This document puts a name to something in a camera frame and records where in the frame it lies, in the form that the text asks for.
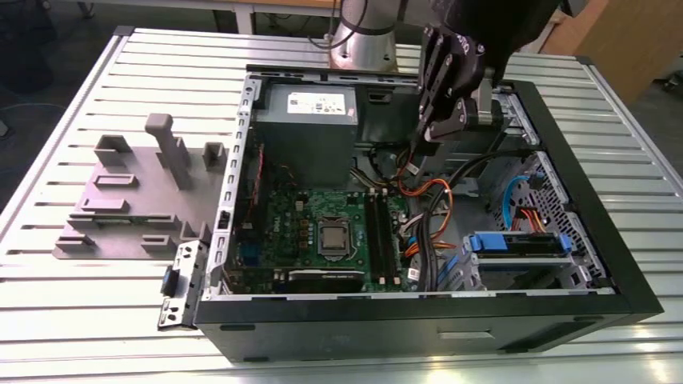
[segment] aluminum table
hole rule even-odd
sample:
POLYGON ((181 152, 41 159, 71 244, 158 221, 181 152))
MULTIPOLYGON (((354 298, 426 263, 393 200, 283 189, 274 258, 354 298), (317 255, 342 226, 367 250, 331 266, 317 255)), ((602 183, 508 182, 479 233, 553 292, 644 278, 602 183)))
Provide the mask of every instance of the aluminum table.
MULTIPOLYGON (((0 377, 13 381, 683 382, 683 183, 592 65, 518 54, 666 312, 546 353, 231 364, 201 332, 157 331, 165 261, 65 261, 51 251, 102 134, 153 146, 151 112, 190 147, 225 142, 249 63, 327 66, 305 39, 138 29, 114 36, 0 216, 0 377)), ((401 71, 419 48, 399 46, 401 71)))

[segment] ram slot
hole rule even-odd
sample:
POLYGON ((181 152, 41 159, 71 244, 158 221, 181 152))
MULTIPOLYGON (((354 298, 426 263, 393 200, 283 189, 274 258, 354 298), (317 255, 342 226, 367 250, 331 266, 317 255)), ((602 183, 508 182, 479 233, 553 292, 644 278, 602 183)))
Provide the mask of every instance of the ram slot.
POLYGON ((379 282, 383 276, 382 244, 379 241, 379 226, 377 222, 377 196, 366 195, 366 233, 367 246, 371 253, 371 280, 379 282))
POLYGON ((383 275, 387 278, 387 284, 394 284, 394 278, 398 276, 397 254, 394 252, 393 217, 389 213, 387 198, 385 196, 381 196, 377 199, 377 210, 379 241, 382 245, 382 259, 385 265, 383 275))

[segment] blue plastic latch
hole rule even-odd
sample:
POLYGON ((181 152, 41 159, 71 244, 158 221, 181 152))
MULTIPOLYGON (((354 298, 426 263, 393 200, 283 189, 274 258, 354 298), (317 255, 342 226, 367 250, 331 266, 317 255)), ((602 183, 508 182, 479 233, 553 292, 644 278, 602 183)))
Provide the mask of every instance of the blue plastic latch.
POLYGON ((560 244, 564 246, 565 253, 570 253, 573 251, 573 239, 568 234, 560 234, 560 244))
POLYGON ((473 244, 473 252, 478 252, 482 250, 482 240, 479 239, 478 234, 470 236, 470 244, 473 244))
POLYGON ((453 267, 454 265, 457 264, 458 262, 458 255, 454 255, 454 257, 451 258, 451 260, 449 261, 449 264, 446 264, 446 268, 443 269, 443 271, 439 273, 439 277, 437 278, 437 284, 441 284, 441 282, 443 281, 443 279, 446 278, 446 276, 449 275, 449 272, 451 272, 453 270, 453 267))
POLYGON ((508 250, 504 234, 478 234, 485 250, 508 250))

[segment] green motherboard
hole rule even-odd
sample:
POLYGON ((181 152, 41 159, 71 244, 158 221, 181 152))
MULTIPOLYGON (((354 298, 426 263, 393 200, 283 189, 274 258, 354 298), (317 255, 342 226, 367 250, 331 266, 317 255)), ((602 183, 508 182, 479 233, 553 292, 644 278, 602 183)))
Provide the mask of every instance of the green motherboard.
MULTIPOLYGON (((275 293, 274 271, 293 269, 355 270, 365 273, 362 291, 403 290, 407 271, 402 268, 395 236, 382 238, 382 250, 391 255, 393 260, 385 263, 391 263, 397 274, 390 278, 377 277, 382 262, 377 260, 379 252, 371 244, 374 238, 377 241, 378 229, 369 228, 369 199, 373 200, 373 196, 365 192, 286 190, 270 193, 265 238, 259 243, 241 243, 247 292, 275 293)), ((407 213, 406 201, 402 196, 391 195, 382 200, 386 214, 378 215, 385 221, 379 226, 387 226, 387 230, 391 228, 397 233, 401 218, 407 213)))

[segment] white label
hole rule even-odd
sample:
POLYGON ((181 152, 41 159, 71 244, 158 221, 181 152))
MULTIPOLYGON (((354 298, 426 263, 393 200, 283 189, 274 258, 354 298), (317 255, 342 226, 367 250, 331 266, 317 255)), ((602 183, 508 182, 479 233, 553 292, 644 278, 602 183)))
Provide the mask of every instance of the white label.
POLYGON ((406 164, 406 169, 409 170, 409 172, 411 174, 418 174, 419 168, 411 162, 409 164, 406 164))
POLYGON ((343 94, 293 92, 287 97, 289 114, 346 114, 343 94))
POLYGON ((415 282, 419 280, 419 270, 415 268, 409 268, 409 280, 415 282))

